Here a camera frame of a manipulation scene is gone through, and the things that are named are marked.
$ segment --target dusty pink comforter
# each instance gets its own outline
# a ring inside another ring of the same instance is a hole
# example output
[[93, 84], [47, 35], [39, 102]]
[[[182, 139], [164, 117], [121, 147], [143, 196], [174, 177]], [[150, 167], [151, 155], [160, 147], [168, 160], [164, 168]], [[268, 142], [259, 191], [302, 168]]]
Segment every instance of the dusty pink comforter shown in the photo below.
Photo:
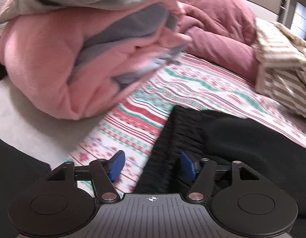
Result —
[[255, 82], [255, 14], [242, 0], [179, 0], [186, 11], [179, 32], [192, 37], [186, 51]]

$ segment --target patterned bed sheet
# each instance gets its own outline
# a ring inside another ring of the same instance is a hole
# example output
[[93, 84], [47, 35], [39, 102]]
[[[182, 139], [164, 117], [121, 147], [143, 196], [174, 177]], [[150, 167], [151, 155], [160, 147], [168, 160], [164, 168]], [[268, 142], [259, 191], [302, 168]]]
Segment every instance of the patterned bed sheet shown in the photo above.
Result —
[[[120, 195], [132, 192], [175, 104], [252, 118], [306, 147], [306, 120], [253, 88], [219, 66], [183, 54], [114, 107], [67, 160], [88, 165], [123, 150], [126, 163], [114, 186]], [[78, 186], [93, 194], [90, 182], [82, 181]]]

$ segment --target black circular housing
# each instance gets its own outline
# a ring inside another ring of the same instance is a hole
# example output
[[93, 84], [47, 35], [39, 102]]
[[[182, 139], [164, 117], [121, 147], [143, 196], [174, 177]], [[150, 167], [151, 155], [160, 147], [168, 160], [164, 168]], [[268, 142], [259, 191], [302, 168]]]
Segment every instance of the black circular housing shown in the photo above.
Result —
[[95, 212], [95, 203], [84, 190], [62, 181], [48, 181], [16, 196], [8, 212], [22, 234], [59, 237], [84, 226]]
[[212, 199], [217, 222], [246, 237], [272, 237], [289, 231], [298, 214], [295, 200], [273, 183], [239, 181]]

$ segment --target window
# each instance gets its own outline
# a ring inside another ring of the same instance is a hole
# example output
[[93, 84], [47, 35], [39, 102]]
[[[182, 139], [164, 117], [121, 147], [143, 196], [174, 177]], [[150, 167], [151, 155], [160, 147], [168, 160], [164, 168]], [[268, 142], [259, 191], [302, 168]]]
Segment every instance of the window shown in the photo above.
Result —
[[306, 8], [300, 3], [297, 3], [295, 14], [291, 26], [291, 31], [300, 36], [302, 39], [306, 38]]

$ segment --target metal screw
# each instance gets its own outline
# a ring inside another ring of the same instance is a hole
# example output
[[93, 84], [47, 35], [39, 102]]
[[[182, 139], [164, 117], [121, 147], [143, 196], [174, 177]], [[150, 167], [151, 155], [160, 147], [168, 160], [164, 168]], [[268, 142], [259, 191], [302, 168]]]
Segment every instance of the metal screw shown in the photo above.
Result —
[[101, 197], [105, 201], [112, 201], [112, 200], [115, 200], [117, 198], [117, 195], [115, 193], [112, 193], [112, 192], [106, 192], [106, 193], [102, 194]]
[[192, 201], [200, 201], [204, 198], [204, 196], [199, 192], [193, 192], [188, 195], [188, 198], [190, 198]]

